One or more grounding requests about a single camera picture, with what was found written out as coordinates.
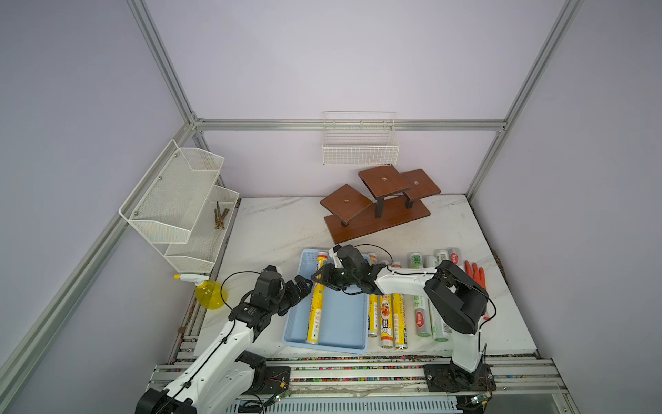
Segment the light blue plastic basket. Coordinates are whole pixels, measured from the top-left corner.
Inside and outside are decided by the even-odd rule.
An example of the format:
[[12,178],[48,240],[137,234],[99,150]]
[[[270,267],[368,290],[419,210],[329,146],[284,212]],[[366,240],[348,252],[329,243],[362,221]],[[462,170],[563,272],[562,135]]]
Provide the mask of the light blue plastic basket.
[[368,302],[369,297],[363,293],[350,296],[326,289],[320,340],[310,344],[306,338],[312,297],[308,296],[288,312],[283,343],[293,348],[363,355],[368,346]]

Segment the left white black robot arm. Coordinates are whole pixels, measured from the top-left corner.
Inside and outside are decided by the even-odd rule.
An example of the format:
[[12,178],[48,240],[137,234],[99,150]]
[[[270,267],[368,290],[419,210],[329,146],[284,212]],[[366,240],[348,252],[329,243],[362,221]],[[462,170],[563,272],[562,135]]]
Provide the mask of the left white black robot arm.
[[229,312],[217,339],[163,390],[150,388],[137,413],[223,413],[239,396],[260,388],[265,358],[248,349],[269,326],[313,291],[314,282],[300,275],[284,280],[277,267],[258,273],[253,290]]

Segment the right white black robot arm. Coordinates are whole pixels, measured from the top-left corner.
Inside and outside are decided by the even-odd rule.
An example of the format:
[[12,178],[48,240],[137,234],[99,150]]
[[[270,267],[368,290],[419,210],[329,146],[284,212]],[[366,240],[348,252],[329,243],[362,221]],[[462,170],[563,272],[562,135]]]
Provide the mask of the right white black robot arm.
[[450,260],[422,269],[372,265],[352,245],[335,246],[329,251],[329,258],[311,279],[331,290],[347,293],[355,287],[365,294],[407,294],[428,299],[452,330],[452,367],[477,374],[484,363],[479,341],[481,320],[491,298],[458,265]]

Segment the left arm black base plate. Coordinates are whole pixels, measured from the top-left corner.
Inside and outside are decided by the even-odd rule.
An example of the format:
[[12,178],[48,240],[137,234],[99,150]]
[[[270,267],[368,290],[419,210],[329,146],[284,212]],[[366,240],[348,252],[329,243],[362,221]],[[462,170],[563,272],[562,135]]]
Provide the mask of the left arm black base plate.
[[289,389],[291,369],[289,367],[265,366],[255,371],[253,384],[245,394],[274,395]]

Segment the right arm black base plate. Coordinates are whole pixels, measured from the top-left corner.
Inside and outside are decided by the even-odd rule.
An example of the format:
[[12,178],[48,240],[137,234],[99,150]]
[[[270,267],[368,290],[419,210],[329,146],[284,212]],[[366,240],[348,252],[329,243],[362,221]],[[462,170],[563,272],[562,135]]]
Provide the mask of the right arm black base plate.
[[453,362],[427,364],[424,379],[431,393],[494,392],[497,389],[491,367],[480,362],[473,372],[467,372]]

